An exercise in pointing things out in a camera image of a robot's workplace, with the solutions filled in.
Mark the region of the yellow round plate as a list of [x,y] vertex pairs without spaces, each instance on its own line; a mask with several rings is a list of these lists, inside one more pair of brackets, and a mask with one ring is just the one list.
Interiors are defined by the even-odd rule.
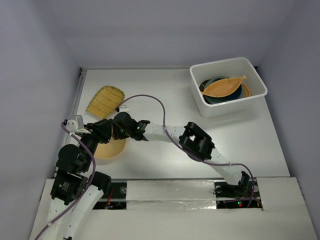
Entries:
[[108,143],[99,143],[97,145],[94,157],[101,160],[114,158],[124,150],[125,145],[126,139],[115,140],[112,137]]

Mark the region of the yellow green bamboo-pattern plate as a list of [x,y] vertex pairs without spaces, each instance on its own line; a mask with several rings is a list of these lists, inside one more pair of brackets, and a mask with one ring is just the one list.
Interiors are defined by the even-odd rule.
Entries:
[[106,85],[100,88],[89,102],[86,112],[100,119],[107,118],[125,99],[125,93],[117,87]]

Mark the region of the striped rim round plate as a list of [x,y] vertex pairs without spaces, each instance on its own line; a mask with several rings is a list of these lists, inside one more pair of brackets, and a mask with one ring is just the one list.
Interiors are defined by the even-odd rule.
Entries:
[[209,82],[209,79],[208,80],[205,80],[203,81],[200,86],[199,86],[199,90],[200,90],[200,93],[203,95],[203,91],[207,88],[208,86],[208,82]]

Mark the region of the orange leaf-shaped plate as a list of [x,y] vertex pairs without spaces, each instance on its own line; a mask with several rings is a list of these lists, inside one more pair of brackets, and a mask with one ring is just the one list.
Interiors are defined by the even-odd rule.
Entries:
[[247,79],[246,75],[241,77],[228,77],[215,80],[205,86],[201,94],[211,98],[235,98],[242,93],[242,83]]

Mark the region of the dark blue leaf dish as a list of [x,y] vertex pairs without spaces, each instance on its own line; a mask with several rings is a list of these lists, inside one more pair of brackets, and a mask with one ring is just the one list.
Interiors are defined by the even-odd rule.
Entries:
[[233,92],[231,95],[228,95],[225,97],[211,97],[211,96],[207,96],[207,95],[204,95],[203,97],[207,103],[213,105],[213,104],[219,104],[219,103],[237,100],[237,99],[242,98],[243,96],[244,96],[243,88],[242,88],[242,85],[240,85],[239,88],[235,92]]

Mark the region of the orange woven round plate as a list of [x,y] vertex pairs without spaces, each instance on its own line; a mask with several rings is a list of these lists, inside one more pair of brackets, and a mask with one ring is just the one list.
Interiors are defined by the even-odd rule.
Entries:
[[241,88],[242,88],[243,98],[247,98],[251,96],[251,91],[247,86],[245,86],[244,84],[241,84]]

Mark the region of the teal round ceramic plate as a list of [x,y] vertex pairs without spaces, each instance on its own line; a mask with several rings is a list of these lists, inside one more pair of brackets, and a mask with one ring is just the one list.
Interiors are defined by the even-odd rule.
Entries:
[[207,83],[204,85],[204,88],[206,89],[209,85],[211,85],[212,83],[219,81],[219,80],[223,80],[223,79],[228,79],[228,77],[226,76],[221,76],[221,77],[216,77],[216,78],[212,78],[210,80],[207,81]]

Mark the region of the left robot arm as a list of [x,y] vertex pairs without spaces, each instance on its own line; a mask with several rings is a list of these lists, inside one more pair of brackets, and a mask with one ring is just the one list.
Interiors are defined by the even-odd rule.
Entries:
[[78,144],[58,152],[46,224],[35,239],[76,240],[95,204],[110,194],[112,179],[96,170],[94,154],[99,144],[110,142],[112,126],[108,119],[84,124],[80,115],[61,123]]

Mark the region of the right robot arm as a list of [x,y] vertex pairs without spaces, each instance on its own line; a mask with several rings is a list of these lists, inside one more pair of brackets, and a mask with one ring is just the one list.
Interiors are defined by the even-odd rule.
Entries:
[[226,182],[219,188],[227,198],[241,198],[249,189],[250,176],[228,161],[216,148],[212,138],[194,122],[185,126],[164,126],[148,120],[136,121],[126,112],[118,113],[113,121],[112,135],[116,140],[159,141],[175,144],[191,159],[209,165]]

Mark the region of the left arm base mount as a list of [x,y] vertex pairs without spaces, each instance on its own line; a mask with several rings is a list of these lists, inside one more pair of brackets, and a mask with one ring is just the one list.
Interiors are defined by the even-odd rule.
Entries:
[[94,205],[94,210],[126,210],[127,209],[127,182],[112,182],[111,189]]

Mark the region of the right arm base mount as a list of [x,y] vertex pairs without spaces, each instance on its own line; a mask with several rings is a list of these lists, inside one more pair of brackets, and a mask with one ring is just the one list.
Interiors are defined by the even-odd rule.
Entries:
[[215,182],[213,195],[216,197],[217,209],[263,208],[259,186],[256,180],[254,181],[254,189],[250,181],[249,186],[244,192],[231,189],[224,181]]

